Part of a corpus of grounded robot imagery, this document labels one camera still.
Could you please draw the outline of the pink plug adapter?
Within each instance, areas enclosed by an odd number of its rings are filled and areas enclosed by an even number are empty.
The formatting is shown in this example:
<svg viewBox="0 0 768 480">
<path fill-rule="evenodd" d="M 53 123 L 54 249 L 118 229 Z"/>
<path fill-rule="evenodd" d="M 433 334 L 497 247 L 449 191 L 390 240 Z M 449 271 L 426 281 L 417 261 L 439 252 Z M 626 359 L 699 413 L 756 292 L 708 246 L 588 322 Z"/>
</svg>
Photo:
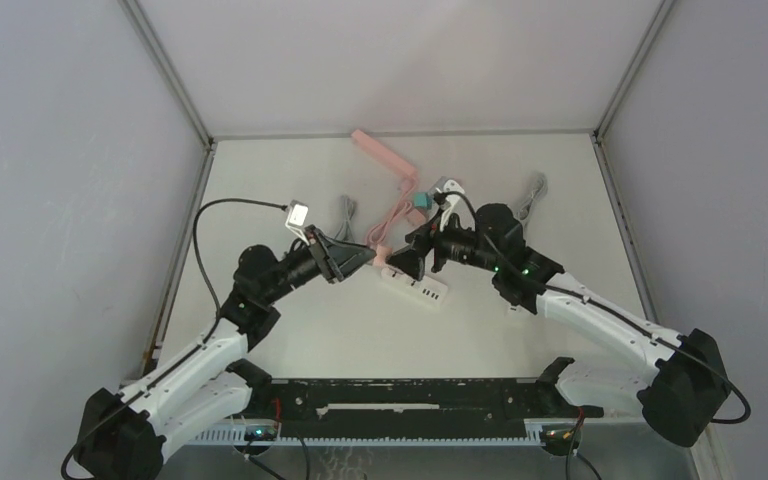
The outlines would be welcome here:
<svg viewBox="0 0 768 480">
<path fill-rule="evenodd" d="M 418 227 L 427 221 L 427 215 L 424 211 L 412 208 L 406 215 L 407 221 L 414 227 Z"/>
<path fill-rule="evenodd" d="M 387 259 L 391 255 L 392 249 L 386 245 L 377 245 L 375 247 L 375 257 L 372 260 L 372 265 L 379 268 L 387 267 Z"/>
</svg>

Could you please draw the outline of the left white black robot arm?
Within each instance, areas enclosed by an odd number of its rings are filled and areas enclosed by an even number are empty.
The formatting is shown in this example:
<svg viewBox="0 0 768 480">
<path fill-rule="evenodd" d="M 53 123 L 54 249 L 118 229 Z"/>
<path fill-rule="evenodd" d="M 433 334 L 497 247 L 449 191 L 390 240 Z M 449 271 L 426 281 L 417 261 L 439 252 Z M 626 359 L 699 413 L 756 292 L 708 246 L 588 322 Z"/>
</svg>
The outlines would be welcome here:
<svg viewBox="0 0 768 480">
<path fill-rule="evenodd" d="M 262 244 L 243 250 L 227 299 L 208 289 L 216 311 L 205 330 L 119 391 L 95 392 L 61 463 L 62 478 L 70 478 L 69 465 L 76 463 L 92 479 L 154 479 L 184 445 L 221 419 L 242 411 L 258 417 L 270 409 L 273 392 L 258 381 L 263 371 L 244 376 L 235 369 L 279 320 L 276 303 L 318 277 L 340 283 L 376 256 L 366 245 L 306 224 L 303 203 L 279 209 L 295 247 L 283 257 Z"/>
</svg>

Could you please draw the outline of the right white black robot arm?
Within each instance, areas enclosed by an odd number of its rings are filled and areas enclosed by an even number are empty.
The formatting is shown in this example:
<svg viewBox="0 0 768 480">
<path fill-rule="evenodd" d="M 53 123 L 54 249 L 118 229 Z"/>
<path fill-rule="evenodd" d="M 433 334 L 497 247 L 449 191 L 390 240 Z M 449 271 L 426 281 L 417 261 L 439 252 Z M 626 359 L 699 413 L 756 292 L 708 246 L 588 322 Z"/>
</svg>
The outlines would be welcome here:
<svg viewBox="0 0 768 480">
<path fill-rule="evenodd" d="M 554 320 L 617 355 L 620 369 L 560 359 L 539 388 L 538 402 L 552 416 L 574 406 L 641 416 L 663 439 L 693 446 L 711 424 L 748 421 L 752 406 L 730 380 L 716 340 L 636 316 L 596 294 L 558 262 L 529 247 L 523 225 L 502 203 L 467 207 L 473 224 L 461 225 L 451 192 L 435 194 L 439 209 L 406 235 L 386 263 L 412 279 L 457 262 L 493 274 L 492 285 L 510 305 Z"/>
</svg>

